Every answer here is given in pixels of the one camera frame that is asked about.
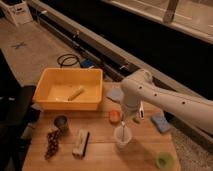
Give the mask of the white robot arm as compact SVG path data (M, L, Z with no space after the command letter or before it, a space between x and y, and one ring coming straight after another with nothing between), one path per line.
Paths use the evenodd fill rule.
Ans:
M139 69L121 84L124 117L135 114L142 101L155 105L202 131L213 134L213 101L157 87L148 70Z

